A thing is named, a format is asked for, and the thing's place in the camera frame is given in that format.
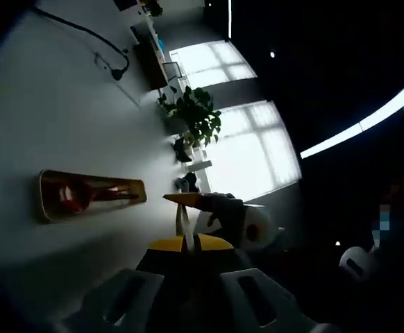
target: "black cable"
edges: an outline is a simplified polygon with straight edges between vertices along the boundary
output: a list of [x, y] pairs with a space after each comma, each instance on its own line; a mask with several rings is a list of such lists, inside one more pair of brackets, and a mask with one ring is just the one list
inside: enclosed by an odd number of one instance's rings
[[94, 36], [95, 38], [100, 39], [102, 42], [104, 42], [105, 44], [107, 44], [108, 46], [111, 47], [111, 49], [113, 49], [114, 51], [116, 51], [118, 54], [120, 54], [122, 57], [125, 58], [126, 60], [126, 66], [122, 69], [112, 69], [111, 70], [111, 75], [112, 77], [116, 80], [119, 81], [121, 79], [121, 77], [124, 75], [124, 73], [126, 72], [126, 70], [128, 69], [129, 65], [130, 65], [130, 60], [128, 59], [128, 57], [122, 52], [120, 51], [112, 42], [106, 40], [105, 38], [103, 38], [100, 35], [97, 35], [94, 31], [85, 28], [83, 26], [79, 26], [78, 24], [72, 23], [67, 21], [66, 19], [62, 19], [61, 17], [52, 15], [48, 12], [45, 12], [37, 7], [33, 7], [34, 12], [36, 12], [38, 15], [41, 16], [45, 16], [48, 17], [49, 19], [53, 19], [54, 21], [60, 22], [62, 24], [66, 24], [67, 26], [71, 26], [72, 28], [78, 29], [78, 30], [82, 30], [85, 31], [86, 33], [89, 33], [90, 35]]

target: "ceiling light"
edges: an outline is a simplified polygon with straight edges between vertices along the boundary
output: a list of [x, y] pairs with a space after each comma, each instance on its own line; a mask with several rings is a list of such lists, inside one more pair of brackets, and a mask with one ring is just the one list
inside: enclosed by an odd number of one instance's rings
[[228, 0], [228, 38], [231, 39], [231, 20], [232, 20], [232, 12], [231, 12], [231, 0]]
[[362, 133], [362, 129], [361, 129], [360, 123], [357, 123], [356, 125], [353, 125], [352, 127], [347, 128], [346, 130], [340, 132], [339, 134], [336, 134], [334, 137], [331, 137], [330, 139], [327, 139], [326, 141], [322, 141], [320, 144], [317, 144], [316, 146], [313, 146], [312, 148], [309, 148], [306, 151], [303, 151], [301, 153], [301, 158], [306, 158], [311, 155], [317, 154], [320, 151], [329, 149], [330, 147], [340, 144], [341, 142], [346, 141], [361, 133]]
[[380, 109], [360, 121], [362, 130], [368, 130], [404, 107], [404, 89]]

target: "potted plant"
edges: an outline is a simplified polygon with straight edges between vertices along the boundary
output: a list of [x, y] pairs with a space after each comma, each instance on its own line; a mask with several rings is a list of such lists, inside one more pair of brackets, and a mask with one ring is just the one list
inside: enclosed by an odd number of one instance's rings
[[[177, 89], [171, 87], [171, 90], [175, 95]], [[221, 112], [213, 110], [213, 98], [207, 91], [202, 88], [192, 90], [187, 86], [183, 96], [177, 101], [174, 96], [173, 101], [169, 101], [167, 95], [162, 94], [158, 103], [167, 112], [168, 117], [181, 119], [188, 127], [183, 134], [190, 146], [198, 143], [207, 146], [212, 138], [216, 142], [219, 140]]]

